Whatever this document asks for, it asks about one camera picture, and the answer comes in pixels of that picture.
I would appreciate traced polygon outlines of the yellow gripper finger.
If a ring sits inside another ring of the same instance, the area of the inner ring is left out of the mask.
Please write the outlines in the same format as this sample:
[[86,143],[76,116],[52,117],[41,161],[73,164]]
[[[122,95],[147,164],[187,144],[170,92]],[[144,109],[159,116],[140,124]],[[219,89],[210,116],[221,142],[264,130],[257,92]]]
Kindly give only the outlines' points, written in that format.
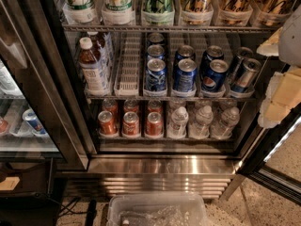
[[259,126],[266,129],[276,127],[300,103],[301,69],[292,67],[285,73],[275,72],[261,103]]
[[277,57],[279,36],[281,31],[282,28],[279,28],[268,40],[266,40],[257,48],[256,52],[265,57]]

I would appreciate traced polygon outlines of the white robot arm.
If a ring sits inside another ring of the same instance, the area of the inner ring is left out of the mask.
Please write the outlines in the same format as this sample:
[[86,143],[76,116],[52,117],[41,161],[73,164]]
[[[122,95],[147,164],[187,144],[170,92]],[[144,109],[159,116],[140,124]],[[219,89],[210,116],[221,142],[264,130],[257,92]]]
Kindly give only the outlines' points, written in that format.
[[300,16],[292,15],[279,30],[259,46],[257,53],[266,57],[278,57],[280,61],[291,66],[285,73],[273,74],[261,103],[259,126],[274,128],[301,103]]

